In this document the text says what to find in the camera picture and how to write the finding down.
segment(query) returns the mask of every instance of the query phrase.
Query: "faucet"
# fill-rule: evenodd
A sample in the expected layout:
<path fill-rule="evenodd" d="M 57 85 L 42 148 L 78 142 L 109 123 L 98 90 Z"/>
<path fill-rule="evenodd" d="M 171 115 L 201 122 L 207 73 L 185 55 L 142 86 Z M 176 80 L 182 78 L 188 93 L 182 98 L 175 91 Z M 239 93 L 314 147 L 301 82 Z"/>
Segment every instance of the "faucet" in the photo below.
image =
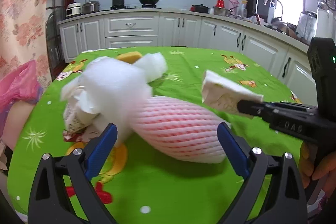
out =
<path fill-rule="evenodd" d="M 282 7 L 282 14 L 281 14 L 281 20 L 282 20 L 282 17 L 283 17 L 283 15 L 284 15 L 284 6 L 282 5 L 282 3 L 281 3 L 280 0 L 276 0 L 276 1 L 278 1 L 278 2 L 281 4 L 281 7 Z"/>

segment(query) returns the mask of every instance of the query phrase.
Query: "dish soap bottle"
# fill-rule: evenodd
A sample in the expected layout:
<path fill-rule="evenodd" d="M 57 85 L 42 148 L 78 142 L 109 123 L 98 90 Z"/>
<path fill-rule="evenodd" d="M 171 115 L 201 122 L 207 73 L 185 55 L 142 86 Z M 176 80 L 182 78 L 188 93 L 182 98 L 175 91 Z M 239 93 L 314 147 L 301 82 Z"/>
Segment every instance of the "dish soap bottle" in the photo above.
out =
<path fill-rule="evenodd" d="M 230 3 L 228 5 L 228 9 L 232 10 L 232 14 L 236 15 L 237 14 L 237 7 L 239 5 L 238 0 L 229 0 Z"/>
<path fill-rule="evenodd" d="M 275 15 L 275 4 L 274 2 L 271 2 L 271 6 L 268 8 L 267 23 L 271 24 L 274 15 Z"/>
<path fill-rule="evenodd" d="M 247 17 L 246 5 L 247 5 L 247 0 L 242 0 L 241 5 L 238 8 L 238 12 L 237 12 L 238 16 L 240 16 L 242 18 Z"/>

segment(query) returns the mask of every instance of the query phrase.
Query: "white dot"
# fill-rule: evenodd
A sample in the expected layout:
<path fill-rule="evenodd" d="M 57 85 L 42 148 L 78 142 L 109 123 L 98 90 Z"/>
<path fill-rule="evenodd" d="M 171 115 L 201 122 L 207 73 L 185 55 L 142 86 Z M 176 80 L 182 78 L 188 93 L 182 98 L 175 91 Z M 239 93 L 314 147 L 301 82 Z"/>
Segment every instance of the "white dot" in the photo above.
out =
<path fill-rule="evenodd" d="M 151 212 L 151 208 L 149 206 L 143 206 L 140 208 L 140 212 L 143 214 L 147 214 Z"/>

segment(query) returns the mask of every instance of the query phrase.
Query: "drawer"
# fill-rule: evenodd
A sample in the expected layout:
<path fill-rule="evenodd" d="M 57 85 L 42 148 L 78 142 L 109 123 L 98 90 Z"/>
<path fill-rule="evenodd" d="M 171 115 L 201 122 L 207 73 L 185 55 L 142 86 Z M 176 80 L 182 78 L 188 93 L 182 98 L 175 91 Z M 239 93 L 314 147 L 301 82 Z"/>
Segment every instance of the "drawer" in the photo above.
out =
<path fill-rule="evenodd" d="M 132 35 L 126 37 L 107 37 L 105 38 L 106 48 L 120 47 L 157 47 L 157 35 Z"/>
<path fill-rule="evenodd" d="M 159 13 L 117 13 L 104 17 L 105 37 L 158 35 Z"/>

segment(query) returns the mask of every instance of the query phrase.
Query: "red container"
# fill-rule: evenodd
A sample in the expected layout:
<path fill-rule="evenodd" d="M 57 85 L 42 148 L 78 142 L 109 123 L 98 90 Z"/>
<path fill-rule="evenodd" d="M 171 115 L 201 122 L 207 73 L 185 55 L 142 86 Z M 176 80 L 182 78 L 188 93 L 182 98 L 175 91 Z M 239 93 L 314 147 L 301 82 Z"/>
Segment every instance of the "red container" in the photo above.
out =
<path fill-rule="evenodd" d="M 225 8 L 225 7 L 224 7 L 224 0 L 217 0 L 216 7 L 219 7 L 219 8 Z"/>

